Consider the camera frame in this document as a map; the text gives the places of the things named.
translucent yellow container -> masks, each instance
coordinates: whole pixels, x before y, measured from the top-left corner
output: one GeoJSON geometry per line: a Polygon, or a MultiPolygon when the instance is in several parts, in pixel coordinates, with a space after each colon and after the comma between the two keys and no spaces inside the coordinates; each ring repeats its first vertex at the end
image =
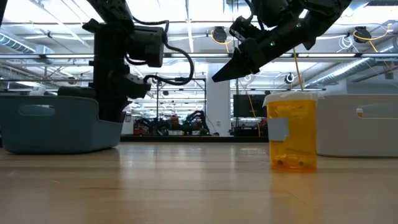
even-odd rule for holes
{"type": "Polygon", "coordinates": [[[317,169],[317,100],[319,94],[269,95],[267,105],[271,168],[295,172],[317,169]]]}

wall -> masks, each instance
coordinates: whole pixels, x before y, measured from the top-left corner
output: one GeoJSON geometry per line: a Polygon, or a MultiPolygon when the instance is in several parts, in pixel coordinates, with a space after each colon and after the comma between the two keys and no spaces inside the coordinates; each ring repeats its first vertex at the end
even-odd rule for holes
{"type": "Polygon", "coordinates": [[[392,84],[349,83],[348,94],[398,94],[398,86],[392,84]]]}
{"type": "Polygon", "coordinates": [[[347,81],[340,80],[336,85],[325,86],[326,91],[320,91],[323,96],[347,94],[347,81]]]}

ceiling pipe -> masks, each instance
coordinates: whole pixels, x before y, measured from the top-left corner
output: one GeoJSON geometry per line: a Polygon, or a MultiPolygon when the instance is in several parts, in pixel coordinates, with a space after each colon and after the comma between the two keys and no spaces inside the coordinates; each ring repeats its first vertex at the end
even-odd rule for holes
{"type": "Polygon", "coordinates": [[[37,6],[38,8],[40,8],[41,10],[45,11],[48,15],[50,15],[51,17],[53,17],[57,24],[62,26],[70,35],[72,35],[74,38],[76,38],[76,40],[79,40],[84,46],[91,48],[91,45],[88,44],[85,40],[83,40],[82,38],[80,38],[77,34],[74,33],[74,31],[72,31],[71,29],[69,29],[69,27],[67,27],[61,20],[59,20],[55,15],[53,15],[50,11],[46,10],[46,8],[44,8],[43,4],[38,3],[35,0],[29,0],[31,3],[33,3],[35,6],[37,6]]]}
{"type": "MultiPolygon", "coordinates": [[[[398,52],[398,35],[378,44],[376,48],[380,53],[398,52]]],[[[305,84],[305,87],[311,88],[317,85],[327,85],[337,82],[351,75],[355,75],[358,72],[365,71],[369,69],[369,67],[373,67],[377,64],[378,60],[376,60],[376,58],[361,58],[352,62],[341,63],[313,77],[305,84]]]]}

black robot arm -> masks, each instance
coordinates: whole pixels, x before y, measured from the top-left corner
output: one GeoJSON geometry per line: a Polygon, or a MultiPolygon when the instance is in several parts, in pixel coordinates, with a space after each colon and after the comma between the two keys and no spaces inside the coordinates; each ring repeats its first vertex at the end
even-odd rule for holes
{"type": "Polygon", "coordinates": [[[130,74],[125,59],[134,65],[161,67],[167,36],[161,27],[135,26],[126,0],[87,1],[105,21],[91,19],[83,26],[94,33],[94,60],[89,63],[93,82],[89,88],[63,86],[58,95],[94,98],[99,119],[121,122],[128,98],[143,98],[150,90],[150,83],[130,74]]]}
{"type": "Polygon", "coordinates": [[[252,0],[252,13],[272,30],[259,30],[251,19],[239,17],[229,33],[242,43],[232,59],[213,76],[214,82],[241,78],[292,48],[303,44],[310,50],[349,6],[351,0],[252,0]],[[300,19],[303,10],[307,15],[300,19]]]}
{"type": "Polygon", "coordinates": [[[200,118],[203,128],[209,130],[209,127],[207,126],[207,123],[206,123],[205,112],[202,110],[195,111],[192,114],[188,115],[184,121],[184,124],[190,124],[195,118],[200,118]]]}

wooden table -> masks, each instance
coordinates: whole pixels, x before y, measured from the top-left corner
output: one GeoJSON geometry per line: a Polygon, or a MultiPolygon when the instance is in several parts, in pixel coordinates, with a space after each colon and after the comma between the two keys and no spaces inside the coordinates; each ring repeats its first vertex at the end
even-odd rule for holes
{"type": "Polygon", "coordinates": [[[398,159],[271,172],[265,144],[134,143],[73,156],[0,150],[0,222],[398,223],[398,159]]]}

